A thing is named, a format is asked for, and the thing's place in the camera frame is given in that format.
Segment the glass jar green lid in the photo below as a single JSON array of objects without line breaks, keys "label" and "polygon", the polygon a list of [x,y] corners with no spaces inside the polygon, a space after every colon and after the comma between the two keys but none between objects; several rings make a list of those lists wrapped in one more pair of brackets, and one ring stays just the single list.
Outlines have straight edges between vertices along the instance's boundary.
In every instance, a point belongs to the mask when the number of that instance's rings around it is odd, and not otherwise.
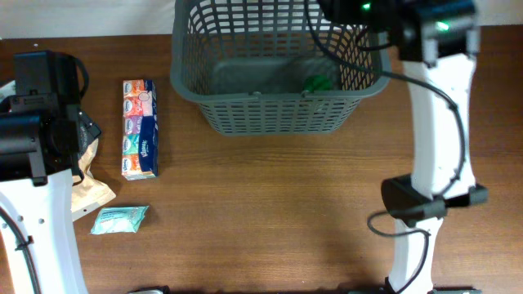
[{"label": "glass jar green lid", "polygon": [[303,91],[331,91],[333,83],[329,77],[324,75],[314,75],[308,77],[303,84]]}]

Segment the Kleenex tissue multipack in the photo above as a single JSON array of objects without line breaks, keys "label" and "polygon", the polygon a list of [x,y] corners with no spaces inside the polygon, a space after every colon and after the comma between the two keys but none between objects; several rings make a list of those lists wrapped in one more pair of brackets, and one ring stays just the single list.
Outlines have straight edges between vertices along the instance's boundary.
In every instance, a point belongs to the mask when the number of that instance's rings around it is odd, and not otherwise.
[{"label": "Kleenex tissue multipack", "polygon": [[145,180],[159,175],[157,94],[149,79],[123,81],[122,176]]}]

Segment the brown paper pouch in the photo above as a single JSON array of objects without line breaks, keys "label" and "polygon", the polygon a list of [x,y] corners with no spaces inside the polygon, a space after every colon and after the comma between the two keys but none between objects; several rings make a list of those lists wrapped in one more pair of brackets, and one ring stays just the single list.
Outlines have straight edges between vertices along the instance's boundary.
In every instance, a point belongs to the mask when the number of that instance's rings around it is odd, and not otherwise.
[{"label": "brown paper pouch", "polygon": [[99,140],[95,139],[78,161],[83,172],[83,179],[72,188],[71,212],[73,221],[106,205],[116,197],[114,191],[106,183],[95,179],[91,173],[91,165],[96,156],[98,145]]}]

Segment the grey plastic shopping basket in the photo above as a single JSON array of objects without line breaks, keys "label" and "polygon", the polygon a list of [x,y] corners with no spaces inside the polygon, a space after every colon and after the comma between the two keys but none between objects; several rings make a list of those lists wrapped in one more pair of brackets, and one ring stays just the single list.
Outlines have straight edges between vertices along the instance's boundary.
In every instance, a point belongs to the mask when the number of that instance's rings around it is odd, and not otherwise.
[{"label": "grey plastic shopping basket", "polygon": [[[224,136],[330,133],[387,86],[384,41],[327,21],[316,2],[177,0],[171,83]],[[303,91],[324,75],[331,91]]]}]

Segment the teal wet wipes pack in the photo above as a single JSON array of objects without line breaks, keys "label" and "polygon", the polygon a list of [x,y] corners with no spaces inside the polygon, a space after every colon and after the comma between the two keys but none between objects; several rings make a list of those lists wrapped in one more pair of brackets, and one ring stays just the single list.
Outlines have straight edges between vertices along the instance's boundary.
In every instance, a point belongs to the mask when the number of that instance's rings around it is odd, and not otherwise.
[{"label": "teal wet wipes pack", "polygon": [[102,208],[95,219],[91,234],[135,234],[145,219],[148,208],[148,206]]}]

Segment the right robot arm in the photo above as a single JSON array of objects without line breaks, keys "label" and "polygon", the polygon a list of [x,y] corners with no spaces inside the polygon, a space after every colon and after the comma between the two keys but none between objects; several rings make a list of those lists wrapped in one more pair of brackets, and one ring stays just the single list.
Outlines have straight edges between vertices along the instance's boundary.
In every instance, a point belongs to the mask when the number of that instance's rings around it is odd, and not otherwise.
[{"label": "right robot arm", "polygon": [[382,291],[432,293],[436,236],[452,208],[486,202],[470,162],[469,102],[481,32],[472,0],[322,1],[326,20],[387,35],[409,85],[413,171],[381,185],[394,261]]}]

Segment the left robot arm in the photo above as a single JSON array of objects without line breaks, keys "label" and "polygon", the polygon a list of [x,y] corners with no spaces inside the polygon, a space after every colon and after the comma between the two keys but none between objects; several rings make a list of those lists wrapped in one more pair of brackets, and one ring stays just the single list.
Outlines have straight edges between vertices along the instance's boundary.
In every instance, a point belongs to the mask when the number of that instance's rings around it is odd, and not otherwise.
[{"label": "left robot arm", "polygon": [[17,293],[85,293],[71,211],[81,151],[83,63],[69,54],[14,56],[1,101],[1,238]]}]

